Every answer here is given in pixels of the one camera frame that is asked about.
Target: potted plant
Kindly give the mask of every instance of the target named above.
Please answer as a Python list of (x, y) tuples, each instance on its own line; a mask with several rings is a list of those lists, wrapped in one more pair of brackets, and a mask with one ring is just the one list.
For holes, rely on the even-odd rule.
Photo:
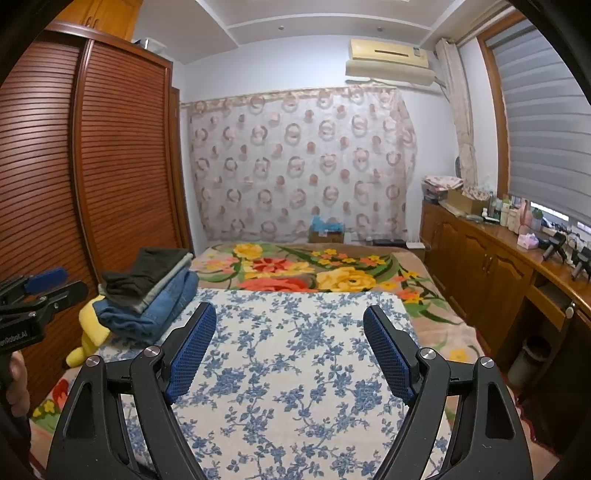
[(544, 212), (539, 208), (534, 208), (531, 212), (531, 216), (533, 217), (531, 221), (531, 229), (539, 232), (542, 230), (542, 218), (544, 217)]

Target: blue floral bedsheet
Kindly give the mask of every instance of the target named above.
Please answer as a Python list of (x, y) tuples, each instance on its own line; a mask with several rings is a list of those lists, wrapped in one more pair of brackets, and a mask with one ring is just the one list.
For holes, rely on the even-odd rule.
[[(173, 410), (207, 477), (372, 478), (407, 408), (390, 395), (361, 318), (378, 304), (418, 343), (401, 300), (378, 291), (203, 288), (170, 330), (201, 301), (215, 306), (217, 331), (190, 392)], [(116, 339), (98, 354), (113, 361), (139, 351)], [(136, 457), (150, 465), (133, 397), (124, 395), (124, 409)], [(439, 471), (449, 438), (443, 419), (424, 478)]]

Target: white wall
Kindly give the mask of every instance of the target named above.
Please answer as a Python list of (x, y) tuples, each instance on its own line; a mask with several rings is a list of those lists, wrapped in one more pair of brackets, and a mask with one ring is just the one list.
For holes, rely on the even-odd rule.
[(477, 38), (460, 48), (460, 57), (466, 70), (472, 103), (478, 185), (496, 192), (498, 150), (495, 106), (492, 102), (491, 83)]
[[(180, 93), (181, 103), (187, 101), (187, 75), (186, 66), (180, 63), (178, 60), (170, 57), (166, 54), (161, 54), (167, 60), (173, 62), (173, 78), (172, 85), (174, 88), (178, 88)], [(180, 111), (180, 139), (181, 139), (181, 164), (183, 167), (183, 183), (186, 194), (187, 203), (187, 216), (189, 217), (189, 228), (191, 230), (191, 237), (193, 238), (193, 248), (195, 254), (199, 255), (207, 248), (207, 238), (203, 231), (203, 225), (199, 219), (199, 208), (197, 207), (197, 199), (195, 195), (190, 194), (193, 192), (193, 179), (191, 178), (191, 164), (190, 164), (190, 153), (189, 153), (189, 128), (187, 125), (187, 111), (181, 109)]]
[[(194, 61), (185, 68), (185, 99), (344, 85), (349, 40), (343, 35), (265, 40)], [(421, 178), (426, 174), (453, 175), (458, 146), (452, 108), (436, 84), (402, 91), (418, 141), (417, 166), (407, 197), (409, 239), (418, 239)]]

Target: hand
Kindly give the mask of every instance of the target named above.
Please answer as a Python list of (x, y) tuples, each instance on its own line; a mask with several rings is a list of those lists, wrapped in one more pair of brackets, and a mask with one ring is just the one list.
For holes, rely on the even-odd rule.
[(12, 383), (6, 390), (6, 400), (12, 406), (12, 414), (15, 417), (22, 417), (28, 413), (31, 400), (27, 390), (27, 367), (21, 352), (12, 353), (9, 368)]

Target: folded cloth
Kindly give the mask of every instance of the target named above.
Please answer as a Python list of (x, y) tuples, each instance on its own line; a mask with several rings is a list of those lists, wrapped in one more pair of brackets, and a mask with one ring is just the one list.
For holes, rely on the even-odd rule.
[(183, 268), (145, 311), (139, 315), (113, 304), (109, 299), (93, 303), (101, 325), (111, 332), (146, 343), (156, 342), (197, 293), (199, 278)]
[(121, 296), (111, 296), (104, 288), (103, 285), (99, 285), (99, 293), (107, 297), (111, 302), (117, 304), (120, 307), (126, 307), (133, 310), (136, 313), (143, 313), (148, 305), (152, 303), (152, 301), (158, 296), (158, 294), (164, 289), (164, 287), (168, 284), (168, 282), (178, 273), (181, 271), (183, 267), (188, 267), (193, 260), (193, 254), (188, 253), (183, 257), (183, 259), (177, 263), (170, 272), (168, 272), (160, 281), (152, 287), (147, 295), (138, 301), (138, 299), (134, 297), (121, 297)]
[(464, 185), (462, 179), (447, 175), (425, 175), (423, 177), (423, 182), (433, 186), (437, 191), (453, 190)]
[(140, 248), (129, 272), (103, 272), (105, 291), (111, 298), (140, 300), (188, 253), (184, 248)]

